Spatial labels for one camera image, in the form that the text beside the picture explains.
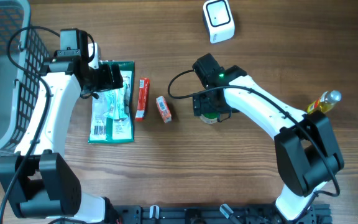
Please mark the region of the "yellow liquid bottle silver cap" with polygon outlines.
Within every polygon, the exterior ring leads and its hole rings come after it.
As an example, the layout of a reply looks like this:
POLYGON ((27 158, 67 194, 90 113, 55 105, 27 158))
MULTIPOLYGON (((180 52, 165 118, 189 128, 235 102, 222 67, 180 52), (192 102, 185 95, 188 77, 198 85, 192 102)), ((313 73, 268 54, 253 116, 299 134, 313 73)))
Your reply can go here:
POLYGON ((311 114, 314 111, 327 113, 341 101, 341 98, 342 95, 338 90, 325 91, 317 100, 306 107, 306 112, 308 114, 311 114))

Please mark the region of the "red white tissue pack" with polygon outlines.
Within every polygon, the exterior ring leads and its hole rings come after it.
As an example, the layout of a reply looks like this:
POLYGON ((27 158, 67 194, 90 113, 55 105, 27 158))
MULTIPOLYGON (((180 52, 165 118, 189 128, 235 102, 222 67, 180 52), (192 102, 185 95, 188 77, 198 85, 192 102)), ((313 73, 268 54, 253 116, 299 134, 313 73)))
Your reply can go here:
POLYGON ((172 114, 168 108, 167 102, 163 96, 156 98, 157 108, 164 123, 169 123, 172 120, 172 114))

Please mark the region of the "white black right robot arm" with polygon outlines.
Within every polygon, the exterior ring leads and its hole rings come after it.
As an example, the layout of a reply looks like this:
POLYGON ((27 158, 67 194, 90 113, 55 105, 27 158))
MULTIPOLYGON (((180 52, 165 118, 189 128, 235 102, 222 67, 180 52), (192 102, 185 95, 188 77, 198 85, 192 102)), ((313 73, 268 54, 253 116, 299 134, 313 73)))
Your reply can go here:
POLYGON ((211 54, 192 66, 204 90, 193 96, 195 116, 242 113, 274 141, 278 173, 284 183, 275 200, 278 216, 296 222, 311 209, 315 198, 332 182, 340 193, 336 174, 344 159, 329 118, 320 111, 308 114, 293 108, 261 88, 237 65, 224 68, 211 54))

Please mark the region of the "white barcode scanner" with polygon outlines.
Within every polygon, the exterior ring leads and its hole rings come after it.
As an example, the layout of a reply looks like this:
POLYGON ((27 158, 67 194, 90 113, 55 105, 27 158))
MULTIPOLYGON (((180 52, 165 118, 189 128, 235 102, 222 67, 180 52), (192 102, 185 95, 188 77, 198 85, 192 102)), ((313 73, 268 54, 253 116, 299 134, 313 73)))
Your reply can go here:
POLYGON ((209 0, 203 4, 203 22, 212 44, 234 36, 235 23, 228 0, 209 0))

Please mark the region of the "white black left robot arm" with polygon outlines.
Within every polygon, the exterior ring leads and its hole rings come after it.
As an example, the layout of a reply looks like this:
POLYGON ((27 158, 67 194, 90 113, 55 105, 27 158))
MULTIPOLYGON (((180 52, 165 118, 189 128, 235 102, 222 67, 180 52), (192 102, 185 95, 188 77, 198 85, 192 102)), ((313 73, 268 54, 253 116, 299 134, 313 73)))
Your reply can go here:
POLYGON ((122 88, 120 69, 99 64, 95 42, 87 32, 63 29, 58 36, 60 48, 33 72, 40 88, 29 125, 14 154, 0 158, 5 192, 0 212, 10 206, 18 218, 120 223, 122 218, 108 198, 82 191, 63 156, 76 101, 122 88))

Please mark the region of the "red stick sachet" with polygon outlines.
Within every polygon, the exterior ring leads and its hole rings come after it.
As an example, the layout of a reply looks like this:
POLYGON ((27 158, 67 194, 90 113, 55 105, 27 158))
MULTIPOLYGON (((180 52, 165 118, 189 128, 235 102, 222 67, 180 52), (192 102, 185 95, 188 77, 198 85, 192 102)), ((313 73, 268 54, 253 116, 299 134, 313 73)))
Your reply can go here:
POLYGON ((138 98, 137 110, 135 114, 136 121, 142 121, 145 117, 149 88, 150 88, 150 79, 141 78, 139 80, 139 98, 138 98))

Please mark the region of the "light green wipes pack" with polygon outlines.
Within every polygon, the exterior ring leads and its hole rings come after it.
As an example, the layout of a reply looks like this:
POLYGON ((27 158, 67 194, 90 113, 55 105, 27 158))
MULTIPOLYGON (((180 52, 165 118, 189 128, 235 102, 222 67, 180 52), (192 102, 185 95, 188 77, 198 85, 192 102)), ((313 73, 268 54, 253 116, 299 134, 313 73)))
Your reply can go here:
POLYGON ((104 116, 115 121, 122 121, 129 117, 125 104, 126 87, 109 90, 104 93, 107 100, 107 109, 104 116))

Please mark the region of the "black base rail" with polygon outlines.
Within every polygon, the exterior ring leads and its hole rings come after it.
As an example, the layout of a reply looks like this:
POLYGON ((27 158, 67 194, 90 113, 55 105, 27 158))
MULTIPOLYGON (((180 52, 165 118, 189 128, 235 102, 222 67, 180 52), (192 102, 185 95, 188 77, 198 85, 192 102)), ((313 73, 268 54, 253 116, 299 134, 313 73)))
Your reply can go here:
POLYGON ((151 207, 116 206, 119 219, 115 223, 191 224, 191 223, 286 223, 272 204, 243 207, 151 207))

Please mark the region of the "green glove package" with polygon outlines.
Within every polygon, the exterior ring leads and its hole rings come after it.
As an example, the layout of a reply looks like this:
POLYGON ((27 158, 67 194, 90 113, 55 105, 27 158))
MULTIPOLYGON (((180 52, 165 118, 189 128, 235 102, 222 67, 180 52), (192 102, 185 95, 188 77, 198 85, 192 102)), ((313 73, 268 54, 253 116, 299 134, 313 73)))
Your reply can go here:
POLYGON ((122 79, 123 87, 126 87, 125 104, 126 112, 129 117, 122 121, 115 121, 104 116, 107 109, 107 100, 104 92, 99 92, 98 99, 92 99, 91 126, 88 142, 90 144, 121 144, 134 141, 134 125, 131 118, 132 91, 134 88, 134 69, 133 61, 107 61, 102 60, 106 64, 118 64, 122 79))

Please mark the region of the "grey plastic mesh basket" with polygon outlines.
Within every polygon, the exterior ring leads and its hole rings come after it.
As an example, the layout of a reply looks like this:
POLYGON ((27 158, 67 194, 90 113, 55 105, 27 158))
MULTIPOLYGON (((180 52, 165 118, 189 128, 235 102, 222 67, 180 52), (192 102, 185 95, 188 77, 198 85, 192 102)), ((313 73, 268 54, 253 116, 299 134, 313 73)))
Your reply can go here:
POLYGON ((26 0, 0 0, 0 157, 12 154, 30 122, 39 92, 34 77, 49 51, 31 24, 26 0))

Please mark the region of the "green lid jar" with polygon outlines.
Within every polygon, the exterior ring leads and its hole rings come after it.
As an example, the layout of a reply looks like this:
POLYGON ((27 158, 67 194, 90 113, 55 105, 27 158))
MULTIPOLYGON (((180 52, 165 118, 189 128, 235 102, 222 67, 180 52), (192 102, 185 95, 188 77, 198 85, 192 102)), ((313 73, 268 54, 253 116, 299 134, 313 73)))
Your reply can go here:
POLYGON ((214 124, 218 122, 219 113, 206 113, 200 116, 200 119, 206 124, 214 124))

